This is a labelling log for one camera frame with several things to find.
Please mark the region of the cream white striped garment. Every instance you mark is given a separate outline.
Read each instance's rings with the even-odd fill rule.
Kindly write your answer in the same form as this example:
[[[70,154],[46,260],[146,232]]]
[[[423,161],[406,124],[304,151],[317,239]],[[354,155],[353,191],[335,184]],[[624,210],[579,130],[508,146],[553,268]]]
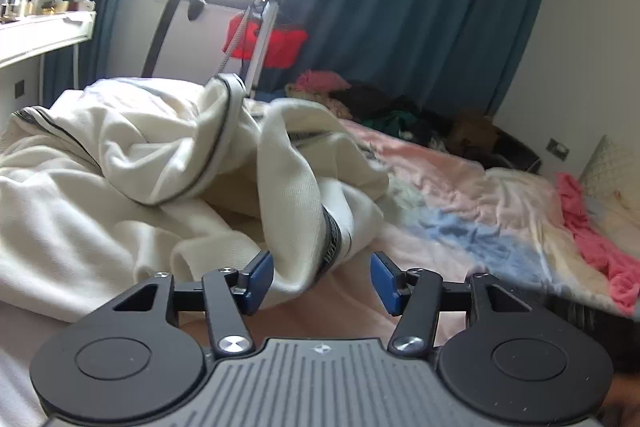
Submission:
[[[378,235],[386,170],[329,109],[112,78],[14,112],[1,138],[1,298],[73,322],[156,273],[274,262],[274,306]]]

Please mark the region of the pile of mixed clothes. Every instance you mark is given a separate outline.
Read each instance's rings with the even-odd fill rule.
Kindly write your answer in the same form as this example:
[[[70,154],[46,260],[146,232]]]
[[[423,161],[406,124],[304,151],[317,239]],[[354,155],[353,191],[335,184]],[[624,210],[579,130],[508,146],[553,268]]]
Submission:
[[[451,152],[446,139],[456,118],[420,109],[408,96],[391,98],[378,88],[351,83],[327,70],[306,70],[288,83],[284,92],[289,98],[319,103],[338,118],[393,138]]]

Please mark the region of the pastel multicolour bed sheet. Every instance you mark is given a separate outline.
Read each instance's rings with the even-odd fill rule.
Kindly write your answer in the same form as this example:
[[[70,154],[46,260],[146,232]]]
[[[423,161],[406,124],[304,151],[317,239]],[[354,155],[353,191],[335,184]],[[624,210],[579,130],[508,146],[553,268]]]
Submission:
[[[383,220],[367,242],[303,295],[250,322],[270,335],[387,337],[366,272],[373,251],[450,279],[488,270],[582,306],[623,314],[608,280],[564,227],[556,184],[389,138],[352,124],[390,170]],[[590,225],[639,260],[639,223],[584,197]],[[1,139],[1,421],[37,426],[28,376],[37,349],[67,323],[133,283],[169,270],[181,280],[238,261],[256,235],[206,200],[146,208],[117,192],[72,146],[13,119]]]

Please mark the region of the brown cardboard box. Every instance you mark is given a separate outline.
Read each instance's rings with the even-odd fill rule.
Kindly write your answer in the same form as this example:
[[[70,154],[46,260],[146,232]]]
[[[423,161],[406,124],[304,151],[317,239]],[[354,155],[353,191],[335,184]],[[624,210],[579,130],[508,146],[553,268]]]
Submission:
[[[498,128],[481,113],[462,112],[454,121],[446,139],[451,152],[462,154],[466,150],[490,153],[498,140]]]

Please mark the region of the pink cloth on bed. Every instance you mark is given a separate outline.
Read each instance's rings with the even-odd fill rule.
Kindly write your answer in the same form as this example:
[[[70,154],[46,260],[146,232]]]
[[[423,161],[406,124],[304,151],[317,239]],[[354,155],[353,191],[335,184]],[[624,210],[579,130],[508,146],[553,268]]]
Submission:
[[[573,235],[587,265],[608,280],[608,293],[620,312],[631,317],[639,299],[639,260],[625,254],[590,225],[582,186],[568,173],[556,176],[564,227]]]

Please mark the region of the white quilted pillow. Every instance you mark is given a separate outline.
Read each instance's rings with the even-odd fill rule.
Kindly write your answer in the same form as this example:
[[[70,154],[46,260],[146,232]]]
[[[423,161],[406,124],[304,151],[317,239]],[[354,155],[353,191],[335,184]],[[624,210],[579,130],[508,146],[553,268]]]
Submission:
[[[605,134],[579,177],[584,194],[639,223],[639,152]]]

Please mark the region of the white desk with drawers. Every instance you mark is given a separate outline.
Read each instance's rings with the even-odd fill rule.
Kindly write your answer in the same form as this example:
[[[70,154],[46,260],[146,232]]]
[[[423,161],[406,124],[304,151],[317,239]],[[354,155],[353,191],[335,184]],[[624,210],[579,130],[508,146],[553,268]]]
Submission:
[[[95,12],[72,11],[1,25],[1,128],[14,110],[43,103],[47,53],[73,49],[78,88],[78,46],[92,39],[95,21]]]

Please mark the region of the cosmetics bottles on desk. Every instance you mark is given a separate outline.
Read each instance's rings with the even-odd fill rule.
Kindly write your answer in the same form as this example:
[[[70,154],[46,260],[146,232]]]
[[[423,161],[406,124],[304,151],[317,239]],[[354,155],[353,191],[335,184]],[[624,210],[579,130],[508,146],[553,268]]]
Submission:
[[[1,0],[2,24],[14,23],[32,16],[49,16],[75,12],[94,12],[92,0]]]

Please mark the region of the wall power socket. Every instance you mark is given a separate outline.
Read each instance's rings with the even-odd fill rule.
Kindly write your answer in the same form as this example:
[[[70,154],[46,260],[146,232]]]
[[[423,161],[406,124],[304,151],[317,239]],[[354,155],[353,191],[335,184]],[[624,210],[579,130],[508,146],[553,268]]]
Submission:
[[[558,158],[560,161],[564,161],[567,158],[568,153],[570,153],[570,149],[566,145],[556,141],[555,139],[549,140],[546,151]]]

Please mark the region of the dark wooden chair frame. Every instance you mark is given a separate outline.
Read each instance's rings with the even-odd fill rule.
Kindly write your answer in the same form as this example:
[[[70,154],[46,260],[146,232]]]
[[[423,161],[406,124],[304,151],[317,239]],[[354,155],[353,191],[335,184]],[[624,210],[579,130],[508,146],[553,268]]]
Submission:
[[[158,21],[154,31],[148,54],[146,54],[145,57],[141,73],[142,78],[151,78],[154,74],[157,60],[160,57],[160,51],[162,50],[169,26],[178,9],[180,1],[181,0],[166,0],[162,15],[160,16],[160,20]]]

